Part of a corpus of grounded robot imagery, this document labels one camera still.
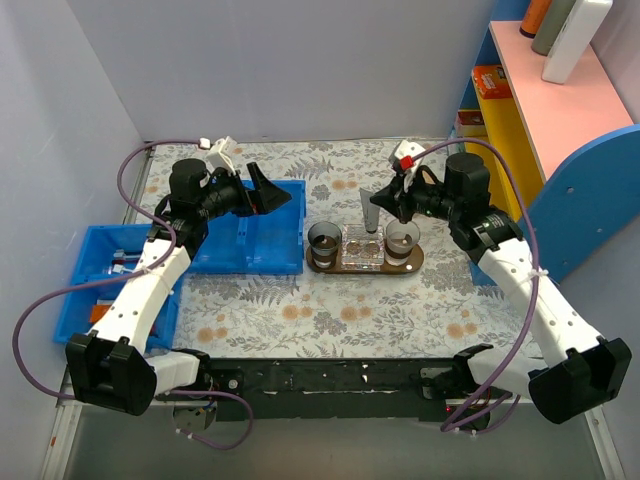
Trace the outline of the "clear acrylic holder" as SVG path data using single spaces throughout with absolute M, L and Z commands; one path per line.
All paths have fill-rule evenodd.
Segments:
M 384 234 L 379 226 L 374 234 L 364 226 L 345 224 L 342 230 L 341 267 L 348 271 L 379 271 L 384 264 Z

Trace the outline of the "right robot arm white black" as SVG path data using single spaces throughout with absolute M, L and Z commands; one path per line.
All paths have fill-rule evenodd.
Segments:
M 454 358 L 454 389 L 475 401 L 491 387 L 530 399 L 561 424 L 615 399 L 632 359 L 620 338 L 608 340 L 587 323 L 539 265 L 538 245 L 490 202 L 490 172 L 475 154 L 456 153 L 436 180 L 418 155 L 395 154 L 394 177 L 372 204 L 406 224 L 416 214 L 443 220 L 454 243 L 500 287 L 524 315 L 512 349 L 498 357 L 490 345 Z

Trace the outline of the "white toothpaste tube black cap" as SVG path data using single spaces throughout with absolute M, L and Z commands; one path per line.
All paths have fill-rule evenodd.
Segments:
M 371 202 L 373 196 L 371 191 L 361 188 L 359 192 L 364 228 L 367 233 L 374 234 L 379 227 L 380 207 Z

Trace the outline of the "clear glass cup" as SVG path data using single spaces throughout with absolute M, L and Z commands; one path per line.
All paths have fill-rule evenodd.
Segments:
M 385 229 L 385 261 L 392 266 L 404 265 L 419 240 L 420 230 L 414 222 L 392 220 Z

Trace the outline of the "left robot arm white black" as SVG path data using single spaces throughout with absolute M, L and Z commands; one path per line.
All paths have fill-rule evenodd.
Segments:
M 77 400 L 140 415 L 155 396 L 178 387 L 193 400 L 211 392 L 213 377 L 200 367 L 200 355 L 170 351 L 146 358 L 144 353 L 163 304 L 208 235 L 209 221 L 226 214 L 266 215 L 290 201 L 290 193 L 256 163 L 247 168 L 250 187 L 226 162 L 215 169 L 195 158 L 173 165 L 170 192 L 154 211 L 133 273 L 90 331 L 72 335 L 66 344 Z

